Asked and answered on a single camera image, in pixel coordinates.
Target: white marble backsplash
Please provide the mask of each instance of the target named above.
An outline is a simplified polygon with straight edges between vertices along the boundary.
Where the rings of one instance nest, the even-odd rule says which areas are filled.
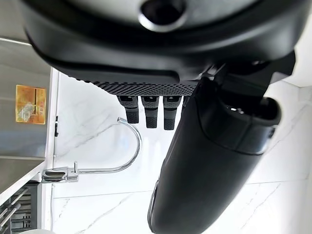
[[[269,150],[236,199],[205,234],[297,234],[312,155],[312,88],[284,81],[266,96],[276,99],[283,118]],[[98,87],[61,75],[54,167],[114,167],[134,153],[136,139],[124,126],[117,98]],[[163,130],[162,100],[158,128],[146,129],[140,103],[138,128],[142,153],[128,169],[81,175],[78,183],[55,184],[53,231],[56,234],[150,234],[147,209],[174,131]],[[180,118],[178,109],[176,126]]]

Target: stainless steel countertop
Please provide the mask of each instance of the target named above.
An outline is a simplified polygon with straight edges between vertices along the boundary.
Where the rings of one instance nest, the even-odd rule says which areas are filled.
[[[15,99],[18,84],[46,88],[48,116],[50,71],[32,47],[0,41],[0,155],[44,157],[47,124],[16,123]]]

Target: textured plastic panel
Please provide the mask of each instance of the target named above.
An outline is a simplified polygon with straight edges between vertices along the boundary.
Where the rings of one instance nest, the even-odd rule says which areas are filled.
[[[189,81],[180,84],[148,84],[148,83],[100,83],[96,86],[106,92],[118,96],[190,96],[197,82]]]

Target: textured grip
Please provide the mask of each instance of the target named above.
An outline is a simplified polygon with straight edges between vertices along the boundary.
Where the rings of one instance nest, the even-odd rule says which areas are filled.
[[[175,128],[175,119],[164,119],[164,129],[173,130]]]
[[[138,110],[137,111],[129,111],[129,109],[126,109],[126,115],[127,115],[127,121],[128,123],[138,123],[139,117],[138,117]]]
[[[147,128],[157,128],[157,117],[146,117]]]

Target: black plastic housing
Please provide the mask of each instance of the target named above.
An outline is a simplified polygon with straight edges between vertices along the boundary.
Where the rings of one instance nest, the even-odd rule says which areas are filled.
[[[148,215],[157,234],[199,234],[222,214],[261,159],[281,119],[264,98],[248,115],[200,84],[182,113]]]
[[[30,42],[45,61],[111,94],[130,95],[111,90],[114,83],[123,91],[135,85],[132,96],[189,96],[196,84],[185,82],[198,80],[210,63],[285,56],[297,43],[311,4],[263,0],[214,24],[160,34],[105,20],[64,0],[17,2]],[[143,95],[146,84],[157,92]]]

